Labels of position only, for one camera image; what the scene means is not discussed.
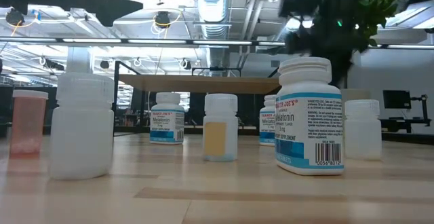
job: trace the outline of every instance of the white wall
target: white wall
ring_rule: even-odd
[[[430,44],[427,40],[421,44]],[[428,117],[434,119],[434,51],[369,50],[349,72],[349,88],[371,91],[380,101],[380,118],[422,117],[422,103],[412,102],[410,111],[384,109],[383,90],[409,90],[411,96],[428,95]],[[434,134],[434,126],[414,124],[414,133]]]

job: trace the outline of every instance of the wooden table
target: wooden table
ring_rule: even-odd
[[[51,181],[39,160],[9,160],[0,143],[0,223],[434,223],[434,147],[384,142],[383,162],[347,160],[343,176],[298,176],[272,147],[239,137],[237,162],[204,162],[201,136],[150,145],[115,137],[113,169]]]

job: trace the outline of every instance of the translucent orange bottle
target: translucent orange bottle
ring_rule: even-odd
[[[38,156],[48,93],[14,90],[14,116],[9,155]]]

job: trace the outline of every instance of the ductwork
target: ductwork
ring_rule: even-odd
[[[228,13],[228,0],[198,0],[198,10],[203,22],[225,22]],[[218,25],[202,25],[205,39],[227,39],[229,28]],[[229,66],[229,51],[226,48],[208,48],[207,64],[209,67],[226,68]],[[211,76],[221,76],[222,73],[211,72]]]

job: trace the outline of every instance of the ceiling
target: ceiling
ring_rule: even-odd
[[[144,4],[140,11],[128,14],[115,21],[113,27],[102,26],[98,19],[83,9],[63,10],[55,6],[30,5],[29,12],[25,16],[22,28],[15,30],[5,21],[9,12],[8,8],[0,8],[0,37],[53,37],[53,38],[143,38],[143,39],[202,39],[201,25],[203,21],[199,16],[197,0],[132,0]],[[229,26],[229,39],[241,39],[245,16],[248,13],[249,0],[229,0],[229,19],[225,22]],[[276,35],[286,25],[286,20],[279,18],[277,10],[279,2],[263,2],[258,15],[258,24],[252,32],[252,38],[270,37]],[[158,11],[168,11],[173,22],[167,31],[157,33],[153,28],[153,18]],[[254,15],[249,21],[252,27]],[[396,43],[417,43],[426,39],[423,31],[410,31],[404,37],[399,28],[387,31],[379,37],[383,41],[395,41]],[[45,68],[41,63],[41,57],[66,66],[68,47],[64,45],[28,45],[23,43],[1,43],[4,48],[1,56],[3,59],[3,72],[16,72],[19,75],[8,76],[14,81],[31,80],[32,83],[56,84],[56,76],[61,71],[53,71]],[[205,48],[155,48],[155,47],[89,47],[94,55],[94,72],[113,76],[114,60],[122,60],[131,64],[139,73],[171,75],[189,75],[191,71],[184,70],[180,62],[188,60],[192,67],[207,67],[207,52]],[[275,70],[272,65],[276,61],[287,60],[287,55],[269,56],[268,54],[255,54],[252,50],[243,67],[243,76],[266,77]],[[102,69],[100,63],[108,61],[110,67]],[[239,65],[239,50],[231,49],[229,66]]]

